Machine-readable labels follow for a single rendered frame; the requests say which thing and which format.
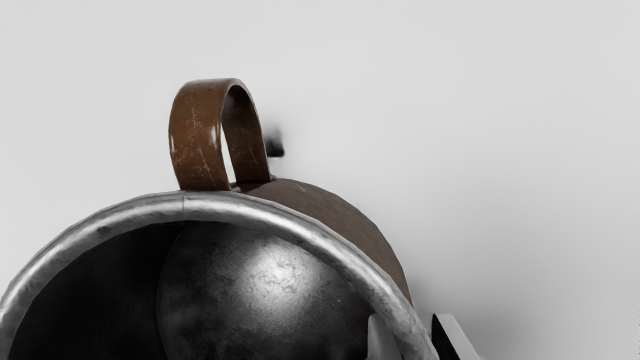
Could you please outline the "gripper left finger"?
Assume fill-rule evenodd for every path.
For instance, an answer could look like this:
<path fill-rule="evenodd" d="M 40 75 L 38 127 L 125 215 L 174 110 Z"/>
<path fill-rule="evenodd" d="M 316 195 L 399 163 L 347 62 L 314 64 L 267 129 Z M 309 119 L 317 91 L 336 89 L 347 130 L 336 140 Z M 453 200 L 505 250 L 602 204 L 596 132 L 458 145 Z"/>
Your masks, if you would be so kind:
<path fill-rule="evenodd" d="M 402 360 L 393 334 L 375 313 L 368 317 L 366 360 Z"/>

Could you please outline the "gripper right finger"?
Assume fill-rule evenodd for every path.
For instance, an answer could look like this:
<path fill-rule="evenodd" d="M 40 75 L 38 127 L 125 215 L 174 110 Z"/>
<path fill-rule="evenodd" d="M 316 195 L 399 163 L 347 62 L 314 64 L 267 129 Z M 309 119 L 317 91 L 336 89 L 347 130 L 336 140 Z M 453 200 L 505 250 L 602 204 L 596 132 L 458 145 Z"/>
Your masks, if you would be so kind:
<path fill-rule="evenodd" d="M 452 314 L 432 315 L 431 340 L 439 360 L 483 360 Z"/>

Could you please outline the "brown mug with silver rim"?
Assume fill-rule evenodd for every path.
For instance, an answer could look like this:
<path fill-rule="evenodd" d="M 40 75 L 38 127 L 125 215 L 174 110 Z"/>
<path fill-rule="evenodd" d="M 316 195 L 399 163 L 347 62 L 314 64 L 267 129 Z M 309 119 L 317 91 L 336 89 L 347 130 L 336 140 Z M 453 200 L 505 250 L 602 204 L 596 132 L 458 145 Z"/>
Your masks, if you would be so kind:
<path fill-rule="evenodd" d="M 0 299 L 0 360 L 366 360 L 372 314 L 401 360 L 440 360 L 377 226 L 271 175 L 240 80 L 184 84 L 168 138 L 180 189 L 42 248 Z"/>

